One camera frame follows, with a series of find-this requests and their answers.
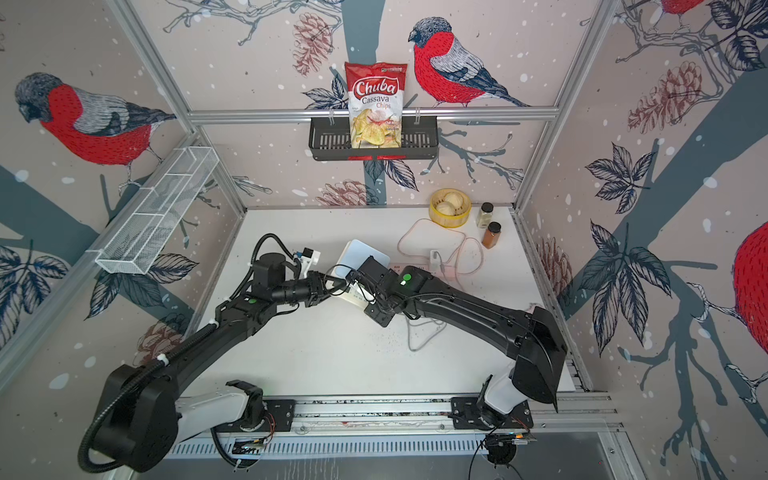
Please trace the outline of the white USB charger block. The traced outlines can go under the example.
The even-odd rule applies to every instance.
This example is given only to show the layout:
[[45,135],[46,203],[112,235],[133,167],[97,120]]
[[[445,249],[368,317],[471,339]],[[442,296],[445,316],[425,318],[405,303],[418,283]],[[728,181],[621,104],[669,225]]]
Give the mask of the white USB charger block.
[[439,250],[431,250],[429,254],[429,270],[436,274],[444,271],[444,264]]

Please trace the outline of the blue white electronic scale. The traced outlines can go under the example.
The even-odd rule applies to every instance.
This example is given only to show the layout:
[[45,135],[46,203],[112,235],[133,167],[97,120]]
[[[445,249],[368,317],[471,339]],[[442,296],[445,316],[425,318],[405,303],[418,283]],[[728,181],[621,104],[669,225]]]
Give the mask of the blue white electronic scale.
[[[338,261],[330,270],[329,275],[335,278],[346,279],[353,270],[359,270],[369,257],[373,257],[384,267],[388,267],[390,264],[390,257],[388,255],[360,240],[350,240],[343,249]],[[349,281],[349,286],[343,293],[337,292],[335,296],[361,310],[364,310],[368,303],[373,300],[373,295],[359,282],[352,281]]]

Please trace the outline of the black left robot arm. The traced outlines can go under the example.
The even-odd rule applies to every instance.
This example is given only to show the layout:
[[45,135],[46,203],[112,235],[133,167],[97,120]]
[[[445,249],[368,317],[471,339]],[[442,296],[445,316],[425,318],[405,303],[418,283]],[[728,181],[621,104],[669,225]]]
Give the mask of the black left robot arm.
[[255,335],[281,306],[315,306],[329,296],[326,274],[299,272],[286,248],[252,255],[248,272],[213,319],[171,350],[139,367],[122,365],[107,377],[95,415],[77,451],[81,470],[99,474],[127,466],[145,472],[178,440],[181,413],[176,402],[208,367]]

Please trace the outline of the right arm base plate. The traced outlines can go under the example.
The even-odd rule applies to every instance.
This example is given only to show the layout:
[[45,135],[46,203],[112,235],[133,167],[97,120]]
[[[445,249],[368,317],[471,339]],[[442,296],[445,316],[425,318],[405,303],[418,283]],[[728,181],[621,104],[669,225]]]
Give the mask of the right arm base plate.
[[502,414],[481,403],[478,397],[452,397],[448,417],[455,430],[530,430],[534,426],[527,401],[518,404],[510,413]]

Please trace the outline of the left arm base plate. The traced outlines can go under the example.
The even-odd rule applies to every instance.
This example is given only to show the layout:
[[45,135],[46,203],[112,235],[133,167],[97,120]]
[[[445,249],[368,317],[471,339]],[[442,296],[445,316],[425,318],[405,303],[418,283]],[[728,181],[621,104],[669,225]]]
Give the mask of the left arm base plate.
[[218,433],[282,433],[289,432],[295,414],[293,399],[266,399],[247,406],[245,413],[233,422],[215,427]]

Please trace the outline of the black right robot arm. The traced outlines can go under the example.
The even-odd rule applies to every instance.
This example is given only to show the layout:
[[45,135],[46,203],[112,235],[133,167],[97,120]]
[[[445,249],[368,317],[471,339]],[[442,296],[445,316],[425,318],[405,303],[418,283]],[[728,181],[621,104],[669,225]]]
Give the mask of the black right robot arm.
[[363,291],[366,315],[386,327],[395,315],[452,325],[490,344],[512,365],[491,374],[476,396],[455,396],[449,415],[456,430],[482,430],[477,450],[489,463],[511,467],[520,437],[533,426],[530,401],[555,406],[568,349],[554,316],[499,306],[462,292],[433,274],[408,265],[401,272],[368,257],[347,280]]

